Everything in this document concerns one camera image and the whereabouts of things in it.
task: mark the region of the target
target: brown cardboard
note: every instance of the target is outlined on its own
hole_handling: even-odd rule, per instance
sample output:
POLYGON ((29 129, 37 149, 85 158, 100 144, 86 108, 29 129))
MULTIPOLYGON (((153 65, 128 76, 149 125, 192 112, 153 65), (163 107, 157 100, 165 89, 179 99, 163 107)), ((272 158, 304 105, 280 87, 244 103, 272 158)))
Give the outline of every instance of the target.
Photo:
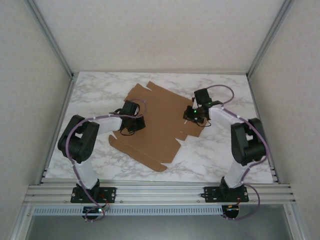
MULTIPOLYGON (((132 136, 115 131, 116 138, 110 135, 109 143, 154 171, 163 172, 167 167, 161 163, 171 163, 181 146, 176 139, 184 141, 188 135, 199 137, 203 127, 183 119, 186 107, 193 105, 190 99, 153 82, 147 87, 150 90, 137 84, 125 98, 146 100, 145 128, 132 136)), ((141 102, 133 102, 140 105, 140 113, 145 111, 141 102)))

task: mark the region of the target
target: cardboard sheet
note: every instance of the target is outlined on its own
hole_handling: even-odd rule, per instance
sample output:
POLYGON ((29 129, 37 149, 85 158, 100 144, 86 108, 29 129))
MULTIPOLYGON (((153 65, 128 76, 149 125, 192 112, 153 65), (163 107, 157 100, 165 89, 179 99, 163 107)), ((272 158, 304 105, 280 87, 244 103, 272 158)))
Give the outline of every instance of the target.
POLYGON ((109 136, 112 147, 128 154, 143 165, 156 172, 163 172, 176 156, 180 143, 176 140, 185 140, 188 135, 199 137, 203 127, 183 119, 184 111, 192 105, 187 99, 153 82, 148 82, 147 88, 137 84, 127 95, 125 100, 141 99, 140 113, 144 113, 145 128, 134 135, 123 136, 115 131, 114 138, 109 136))

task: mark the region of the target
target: white wall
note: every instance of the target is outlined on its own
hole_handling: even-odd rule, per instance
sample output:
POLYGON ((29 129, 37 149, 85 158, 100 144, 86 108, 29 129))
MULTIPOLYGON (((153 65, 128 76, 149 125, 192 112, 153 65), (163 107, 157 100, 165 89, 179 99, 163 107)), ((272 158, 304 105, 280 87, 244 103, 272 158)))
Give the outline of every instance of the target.
POLYGON ((246 73, 283 0, 36 0, 74 72, 246 73))
POLYGON ((0 239, 43 167, 69 84, 22 0, 0 1, 0 239))
POLYGON ((274 161, 320 239, 320 1, 296 0, 252 79, 274 161))

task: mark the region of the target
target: textured white wall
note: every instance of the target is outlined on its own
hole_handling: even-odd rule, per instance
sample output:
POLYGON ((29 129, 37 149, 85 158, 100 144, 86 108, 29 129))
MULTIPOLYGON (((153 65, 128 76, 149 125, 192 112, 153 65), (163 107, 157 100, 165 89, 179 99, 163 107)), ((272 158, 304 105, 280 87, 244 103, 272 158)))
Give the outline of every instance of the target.
POLYGON ((296 0, 252 79, 276 167, 320 239, 320 1, 296 0))
POLYGON ((283 0, 36 0, 74 72, 246 73, 283 0))
POLYGON ((22 0, 0 0, 0 239, 43 167, 68 77, 22 0))

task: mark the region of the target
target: marble table surface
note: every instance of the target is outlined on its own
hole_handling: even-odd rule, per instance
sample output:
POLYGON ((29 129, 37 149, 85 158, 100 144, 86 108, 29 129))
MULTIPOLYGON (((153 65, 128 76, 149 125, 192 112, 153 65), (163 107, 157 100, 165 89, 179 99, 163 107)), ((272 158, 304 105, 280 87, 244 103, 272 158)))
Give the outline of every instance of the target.
MULTIPOLYGON (((195 90, 214 84, 225 84, 235 92, 235 98, 226 105, 244 118, 256 117, 256 112, 245 75, 80 72, 68 105, 60 135, 73 115, 93 117, 105 115, 123 106, 128 92, 137 84, 146 86, 149 81, 181 96, 191 98, 195 90)), ((231 96, 222 87, 211 88, 212 100, 224 102, 231 96)), ((92 153, 92 165, 99 179, 126 181, 165 182, 220 182, 233 161, 231 135, 212 122, 199 137, 188 136, 178 140, 181 147, 174 160, 165 164, 163 172, 155 172, 125 153, 111 147, 108 134, 97 137, 92 153)), ((46 178, 75 179, 71 163, 55 146, 46 178)), ((273 182, 268 162, 253 167, 247 183, 273 182)))

